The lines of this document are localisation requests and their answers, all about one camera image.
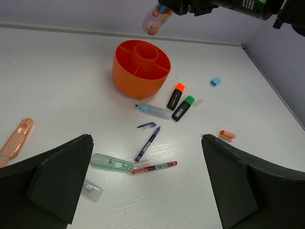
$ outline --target pen holder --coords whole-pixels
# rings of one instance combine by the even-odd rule
[[[121,43],[112,66],[112,79],[126,95],[144,99],[155,95],[171,70],[167,55],[157,46],[139,40]]]

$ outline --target green bottle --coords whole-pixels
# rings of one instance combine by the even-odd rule
[[[91,156],[91,164],[95,167],[113,170],[115,172],[129,173],[133,165],[129,161],[124,161],[112,156],[94,154]]]

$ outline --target gray wall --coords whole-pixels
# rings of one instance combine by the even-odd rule
[[[246,49],[304,127],[305,37],[297,34],[290,25],[273,29],[274,21],[275,17],[264,22],[246,44]]]
[[[0,0],[0,23],[18,23],[144,35],[142,21],[157,0]],[[218,8],[194,17],[173,15],[158,35],[230,44],[246,43],[262,22]]]

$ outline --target blue bottle cap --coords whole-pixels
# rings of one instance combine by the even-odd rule
[[[216,87],[218,84],[220,84],[221,79],[219,77],[216,77],[215,79],[212,79],[210,84],[214,87]]]

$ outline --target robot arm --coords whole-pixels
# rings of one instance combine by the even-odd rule
[[[277,15],[274,28],[283,23],[305,36],[305,0],[159,0],[178,15],[193,13],[195,16],[211,13],[214,8],[225,7],[262,20]]]

